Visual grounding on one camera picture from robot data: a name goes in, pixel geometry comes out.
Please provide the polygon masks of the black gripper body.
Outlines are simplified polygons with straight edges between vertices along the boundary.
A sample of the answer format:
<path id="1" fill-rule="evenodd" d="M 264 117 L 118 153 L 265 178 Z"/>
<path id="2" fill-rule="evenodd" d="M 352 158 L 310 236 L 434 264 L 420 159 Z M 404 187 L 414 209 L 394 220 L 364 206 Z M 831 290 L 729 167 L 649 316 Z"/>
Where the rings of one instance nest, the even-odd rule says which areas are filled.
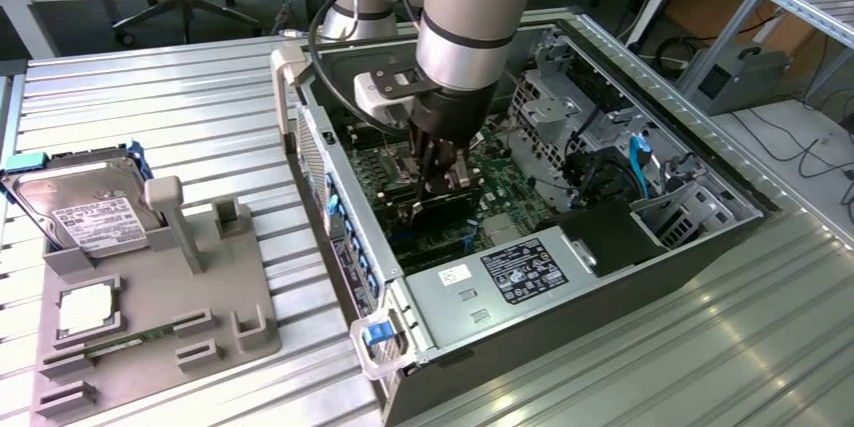
<path id="1" fill-rule="evenodd" d="M 438 88 L 414 95 L 409 117 L 409 141 L 444 140 L 468 144 L 481 128 L 497 83 L 472 90 Z"/>

